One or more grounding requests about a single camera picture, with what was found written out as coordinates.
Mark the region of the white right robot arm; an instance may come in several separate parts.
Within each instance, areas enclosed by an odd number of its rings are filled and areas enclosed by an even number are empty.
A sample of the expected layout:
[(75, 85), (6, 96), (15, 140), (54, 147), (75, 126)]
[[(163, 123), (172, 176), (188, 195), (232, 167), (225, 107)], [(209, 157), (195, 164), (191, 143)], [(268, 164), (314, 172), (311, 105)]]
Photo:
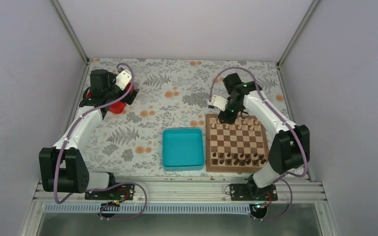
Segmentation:
[(223, 105), (218, 115), (222, 123), (233, 124), (243, 110), (259, 119), (269, 135), (273, 136), (268, 164), (252, 175), (253, 183), (247, 186), (252, 200), (259, 200), (267, 186), (290, 175), (293, 169), (303, 167), (298, 177), (308, 171), (310, 160), (310, 131), (306, 125), (297, 125), (283, 115), (266, 97), (254, 81), (243, 83), (236, 73), (223, 79), (228, 98), (221, 97)]

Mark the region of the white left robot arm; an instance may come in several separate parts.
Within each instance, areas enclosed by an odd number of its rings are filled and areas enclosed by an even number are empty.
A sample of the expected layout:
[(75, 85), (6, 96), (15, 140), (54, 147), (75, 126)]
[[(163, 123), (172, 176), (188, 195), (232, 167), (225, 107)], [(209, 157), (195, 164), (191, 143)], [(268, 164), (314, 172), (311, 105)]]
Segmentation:
[(83, 193), (97, 189), (105, 199), (117, 194), (117, 185), (108, 172), (90, 171), (83, 149), (93, 131), (103, 121), (110, 107), (121, 102), (131, 105), (139, 90), (134, 74), (123, 64), (117, 73), (105, 69), (91, 71), (90, 86), (85, 90), (74, 121), (63, 136), (39, 153), (43, 189), (46, 192)]

